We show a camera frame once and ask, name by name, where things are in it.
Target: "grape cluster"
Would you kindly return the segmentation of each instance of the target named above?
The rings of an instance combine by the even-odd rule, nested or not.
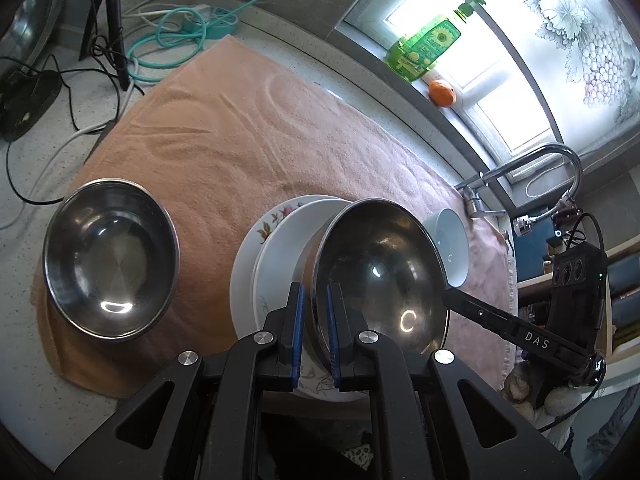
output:
[[[612,106],[623,89],[622,38],[614,27],[593,25],[585,30],[582,66],[585,81],[584,104],[589,108]]]

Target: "faucet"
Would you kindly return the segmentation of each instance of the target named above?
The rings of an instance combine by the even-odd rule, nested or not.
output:
[[[580,161],[580,157],[574,152],[574,150],[561,142],[548,142],[533,148],[529,152],[512,158],[509,162],[503,164],[499,168],[495,168],[487,173],[479,173],[477,176],[472,176],[464,182],[460,182],[460,184],[456,186],[456,190],[460,192],[462,198],[465,200],[467,216],[469,216],[469,218],[480,218],[487,215],[506,214],[506,211],[485,210],[484,205],[478,196],[478,190],[489,184],[489,182],[497,180],[501,176],[505,176],[510,171],[517,170],[518,168],[539,159],[541,156],[549,155],[550,153],[559,153],[569,159],[569,162],[571,162],[574,167],[574,181],[571,184],[571,187],[562,194],[560,200],[558,200],[558,203],[556,203],[552,209],[538,216],[530,217],[528,215],[524,215],[517,217],[513,221],[513,230],[517,236],[528,234],[531,232],[533,225],[537,222],[540,222],[545,218],[549,218],[564,207],[572,206],[575,203],[575,197],[578,194],[580,184],[582,183],[582,163]]]

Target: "silver screw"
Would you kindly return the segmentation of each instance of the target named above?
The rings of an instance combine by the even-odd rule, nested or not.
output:
[[[378,334],[373,332],[373,330],[365,330],[364,332],[360,332],[358,334],[358,339],[364,344],[375,343],[378,340]]]
[[[258,345],[266,345],[273,341],[273,334],[266,330],[262,330],[262,332],[258,332],[254,335],[254,341],[257,342]]]
[[[192,365],[197,360],[198,360],[198,354],[196,354],[196,352],[194,352],[193,350],[187,350],[185,352],[182,352],[180,355],[178,355],[178,362],[181,365],[185,365],[185,366]]]
[[[433,355],[433,357],[437,362],[443,365],[451,364],[453,362],[453,359],[455,359],[453,352],[445,350],[444,348],[442,350],[436,350],[436,353]]]

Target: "grape decoration on window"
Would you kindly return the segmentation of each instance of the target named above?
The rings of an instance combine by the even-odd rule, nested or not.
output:
[[[536,36],[567,50],[567,82],[583,82],[589,108],[616,106],[621,124],[640,109],[640,53],[607,0],[524,0],[542,18]]]

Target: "soap bottle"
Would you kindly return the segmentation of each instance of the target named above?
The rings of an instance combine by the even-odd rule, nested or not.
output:
[[[473,3],[484,5],[485,1]],[[420,79],[460,37],[460,28],[473,13],[472,4],[464,3],[448,16],[436,16],[414,35],[399,38],[386,53],[385,63],[407,81]]]

